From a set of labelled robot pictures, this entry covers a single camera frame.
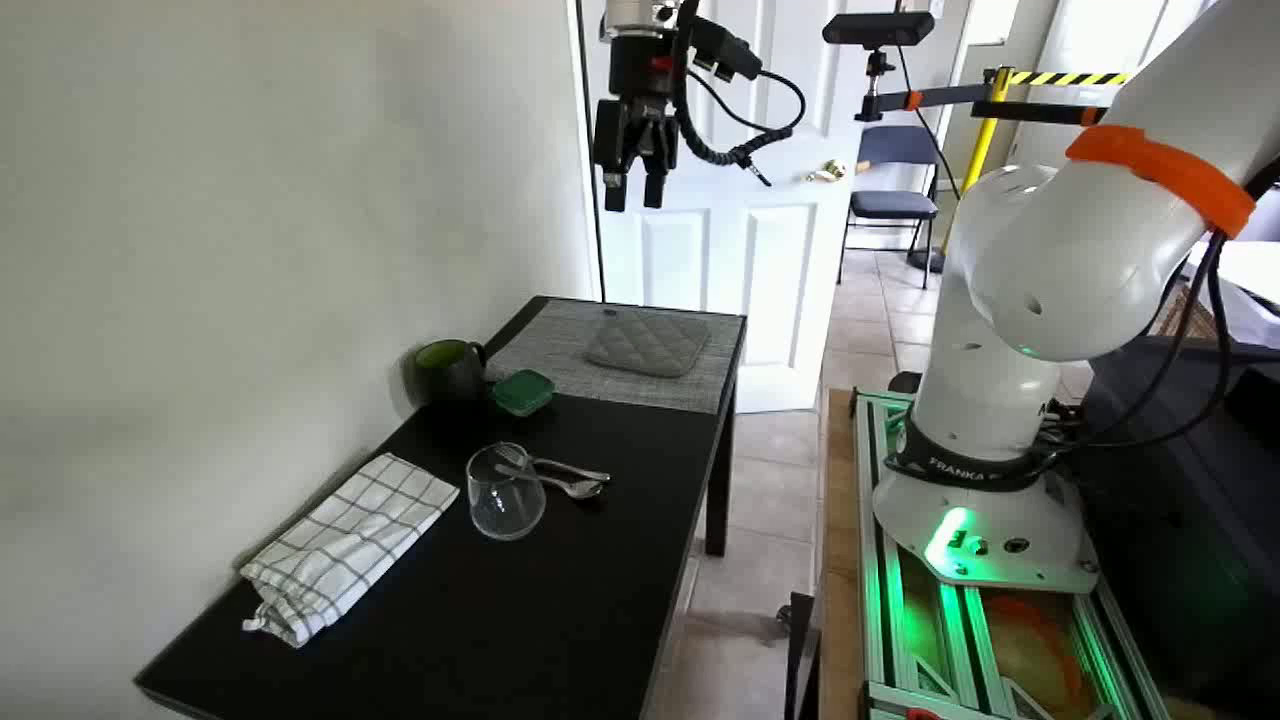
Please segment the green aluminium robot base frame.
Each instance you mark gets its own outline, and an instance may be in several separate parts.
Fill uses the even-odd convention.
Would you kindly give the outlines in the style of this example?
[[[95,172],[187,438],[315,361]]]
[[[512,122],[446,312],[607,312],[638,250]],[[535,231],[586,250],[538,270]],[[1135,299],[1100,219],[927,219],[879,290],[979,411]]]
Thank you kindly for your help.
[[[1172,720],[1119,605],[936,579],[870,518],[907,400],[853,400],[869,720]]]

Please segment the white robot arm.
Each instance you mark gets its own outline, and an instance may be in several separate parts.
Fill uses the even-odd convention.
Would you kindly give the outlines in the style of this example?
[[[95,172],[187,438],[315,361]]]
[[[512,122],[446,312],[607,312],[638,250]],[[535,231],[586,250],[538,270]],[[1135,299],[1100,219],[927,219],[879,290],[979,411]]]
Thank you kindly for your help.
[[[930,574],[1087,593],[1083,506],[1039,442],[1059,366],[1142,333],[1187,246],[1234,235],[1280,153],[1280,0],[1216,0],[1063,148],[956,205],[930,355],[870,488]]]

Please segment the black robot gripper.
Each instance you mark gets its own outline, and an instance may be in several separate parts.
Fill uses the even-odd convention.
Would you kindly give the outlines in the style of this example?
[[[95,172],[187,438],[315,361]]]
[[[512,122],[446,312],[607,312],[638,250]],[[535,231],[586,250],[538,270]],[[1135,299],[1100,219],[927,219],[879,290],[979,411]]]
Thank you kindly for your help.
[[[607,95],[595,103],[591,161],[605,166],[605,209],[624,211],[628,164],[644,161],[644,209],[662,209],[675,164],[678,30],[696,0],[605,0]]]

